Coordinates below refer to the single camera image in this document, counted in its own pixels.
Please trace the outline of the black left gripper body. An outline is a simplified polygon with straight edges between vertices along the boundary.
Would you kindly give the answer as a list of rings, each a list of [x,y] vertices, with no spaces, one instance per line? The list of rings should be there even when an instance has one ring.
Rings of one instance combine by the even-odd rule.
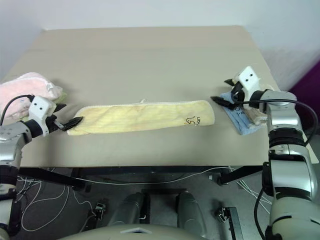
[[[67,131],[66,126],[60,123],[58,120],[58,117],[56,115],[48,116],[45,119],[45,124],[48,128],[49,133],[55,132],[57,130],[61,130],[63,132]]]

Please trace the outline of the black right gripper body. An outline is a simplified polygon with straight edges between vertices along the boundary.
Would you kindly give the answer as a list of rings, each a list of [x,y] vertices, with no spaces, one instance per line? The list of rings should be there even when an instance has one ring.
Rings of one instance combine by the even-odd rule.
[[[243,103],[245,101],[245,93],[241,83],[236,83],[233,86],[231,90],[231,99],[234,103]]]

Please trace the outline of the blue folded towel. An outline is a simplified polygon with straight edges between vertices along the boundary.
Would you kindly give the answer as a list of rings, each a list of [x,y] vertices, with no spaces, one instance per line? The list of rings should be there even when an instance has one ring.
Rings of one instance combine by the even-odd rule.
[[[261,127],[266,125],[254,125],[249,120],[245,113],[245,109],[242,107],[236,107],[234,110],[230,110],[226,107],[223,107],[223,109],[229,117],[229,119],[231,120],[231,122],[233,123],[237,132],[242,136],[252,134],[259,130]]]

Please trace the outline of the tan folded towel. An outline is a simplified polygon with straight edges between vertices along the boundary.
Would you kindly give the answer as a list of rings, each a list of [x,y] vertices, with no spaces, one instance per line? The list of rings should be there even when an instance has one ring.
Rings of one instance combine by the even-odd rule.
[[[262,126],[267,123],[267,115],[256,108],[244,109],[244,112],[248,119],[256,126]]]

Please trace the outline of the pink fluffy towel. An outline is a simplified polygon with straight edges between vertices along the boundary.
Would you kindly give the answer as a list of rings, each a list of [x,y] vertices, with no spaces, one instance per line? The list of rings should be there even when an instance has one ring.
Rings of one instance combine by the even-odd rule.
[[[56,102],[63,95],[63,88],[37,72],[29,72],[20,77],[0,84],[0,115],[8,102],[22,95],[34,95]],[[18,120],[28,115],[30,102],[26,97],[15,100],[6,110],[5,120]]]

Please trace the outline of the yellow towel with animal print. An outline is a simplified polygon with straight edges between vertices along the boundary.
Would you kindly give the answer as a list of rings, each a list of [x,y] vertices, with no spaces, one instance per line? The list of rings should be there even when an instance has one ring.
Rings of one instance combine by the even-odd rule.
[[[183,126],[211,126],[215,114],[206,100],[92,105],[78,110],[80,123],[69,136],[151,131]]]

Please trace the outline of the purple object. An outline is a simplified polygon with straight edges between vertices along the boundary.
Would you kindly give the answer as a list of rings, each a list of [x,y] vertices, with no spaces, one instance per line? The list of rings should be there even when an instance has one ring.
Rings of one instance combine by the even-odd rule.
[[[320,60],[289,90],[320,115]]]

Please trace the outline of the dark grey rounded shape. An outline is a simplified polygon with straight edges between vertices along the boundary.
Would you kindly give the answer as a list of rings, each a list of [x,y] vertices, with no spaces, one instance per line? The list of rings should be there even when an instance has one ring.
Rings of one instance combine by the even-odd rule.
[[[107,226],[144,223],[148,216],[149,205],[148,194],[141,192],[130,194],[115,209]]]
[[[177,227],[200,237],[207,236],[207,227],[200,205],[194,196],[183,191],[176,197]]]

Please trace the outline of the grey rounded robot body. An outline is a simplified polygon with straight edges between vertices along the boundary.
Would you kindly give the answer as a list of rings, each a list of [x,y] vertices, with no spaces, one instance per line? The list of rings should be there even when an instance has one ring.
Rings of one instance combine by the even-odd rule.
[[[83,231],[59,240],[204,240],[204,238],[167,225],[120,224]]]

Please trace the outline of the black table frame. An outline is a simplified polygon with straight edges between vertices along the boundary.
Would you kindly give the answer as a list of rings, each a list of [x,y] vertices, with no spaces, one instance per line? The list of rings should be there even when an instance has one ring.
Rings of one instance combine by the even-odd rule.
[[[82,190],[88,182],[86,176],[121,175],[121,174],[169,174],[169,173],[193,173],[204,174],[208,172],[220,173],[218,183],[221,185],[240,180],[241,178],[259,173],[261,165],[241,166],[236,170],[230,170],[227,166],[112,166],[112,167],[75,167],[71,176],[51,172],[38,167],[21,167],[19,176],[45,181],[54,184],[66,185]]]

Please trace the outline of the small black metal bracket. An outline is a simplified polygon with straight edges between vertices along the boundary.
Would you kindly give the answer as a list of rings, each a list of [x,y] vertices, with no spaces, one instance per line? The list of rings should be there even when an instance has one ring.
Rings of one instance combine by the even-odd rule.
[[[104,214],[107,212],[108,208],[108,199],[103,198],[97,201],[94,212],[95,212],[95,218],[98,221],[101,221]]]

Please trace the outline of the black bracket with flat bar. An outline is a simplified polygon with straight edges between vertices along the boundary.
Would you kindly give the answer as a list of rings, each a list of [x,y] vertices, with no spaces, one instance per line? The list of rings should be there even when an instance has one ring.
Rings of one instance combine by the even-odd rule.
[[[232,240],[244,240],[236,207],[220,207],[217,209],[215,215],[221,223],[228,222]]]

